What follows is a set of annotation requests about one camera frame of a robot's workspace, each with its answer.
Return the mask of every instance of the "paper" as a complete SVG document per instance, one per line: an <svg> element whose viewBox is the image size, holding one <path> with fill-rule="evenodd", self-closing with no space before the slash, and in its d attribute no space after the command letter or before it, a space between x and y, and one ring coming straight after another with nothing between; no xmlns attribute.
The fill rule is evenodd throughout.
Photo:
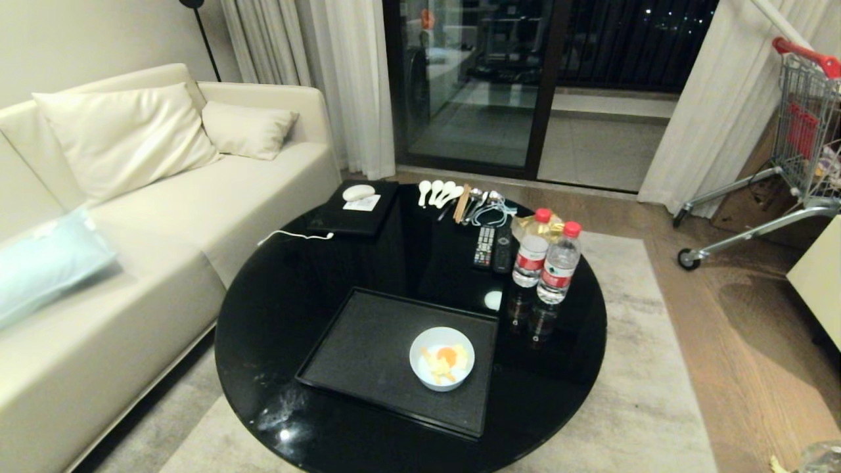
<svg viewBox="0 0 841 473"><path fill-rule="evenodd" d="M345 203L345 206L342 207L342 209L361 210L363 212L370 212L373 210L374 207L377 206L377 202L379 202L379 194L374 194L371 197L366 197L365 199L347 202Z"/></svg>

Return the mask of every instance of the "shopping cart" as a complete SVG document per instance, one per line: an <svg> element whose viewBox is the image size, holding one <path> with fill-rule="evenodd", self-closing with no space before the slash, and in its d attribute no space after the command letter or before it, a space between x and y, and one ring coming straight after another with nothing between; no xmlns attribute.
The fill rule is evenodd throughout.
<svg viewBox="0 0 841 473"><path fill-rule="evenodd" d="M792 210L802 208L708 247L680 250L678 263L687 271L736 243L807 217L833 217L841 212L841 63L783 38L774 39L772 45L782 56L782 101L771 154L773 167L684 203L673 225L677 228L698 204L775 175L780 175L797 197Z"/></svg>

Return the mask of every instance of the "rug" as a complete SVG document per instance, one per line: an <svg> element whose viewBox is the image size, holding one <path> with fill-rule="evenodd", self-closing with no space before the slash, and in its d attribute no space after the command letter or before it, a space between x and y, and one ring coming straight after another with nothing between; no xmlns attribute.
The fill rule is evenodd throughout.
<svg viewBox="0 0 841 473"><path fill-rule="evenodd" d="M560 432L506 473L717 471L689 374L680 352L645 246L640 240L584 232L590 262L607 307L607 345L598 380L584 405ZM213 369L213 350L197 369ZM204 379L214 373L191 374ZM96 469L185 472L294 472L240 424L223 396L200 419L178 415L167 403L189 404L197 392L164 397ZM207 394L197 402L208 406ZM194 425L173 433L161 425ZM144 431L157 429L157 435ZM160 449L161 436L170 436ZM155 442L144 442L144 438ZM144 451L155 448L156 452Z"/></svg>

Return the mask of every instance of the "sliding glass door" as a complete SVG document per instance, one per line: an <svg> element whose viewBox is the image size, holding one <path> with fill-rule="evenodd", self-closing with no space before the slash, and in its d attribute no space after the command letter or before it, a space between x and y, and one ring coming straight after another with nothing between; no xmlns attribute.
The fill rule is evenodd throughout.
<svg viewBox="0 0 841 473"><path fill-rule="evenodd" d="M565 3L384 0L398 162L535 178Z"/></svg>

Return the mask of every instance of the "light blue pillow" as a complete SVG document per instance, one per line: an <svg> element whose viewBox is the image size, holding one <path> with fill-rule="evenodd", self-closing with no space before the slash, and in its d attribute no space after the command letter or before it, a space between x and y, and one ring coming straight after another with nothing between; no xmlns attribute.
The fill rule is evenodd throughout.
<svg viewBox="0 0 841 473"><path fill-rule="evenodd" d="M116 256L82 208L0 250L0 328L107 267Z"/></svg>

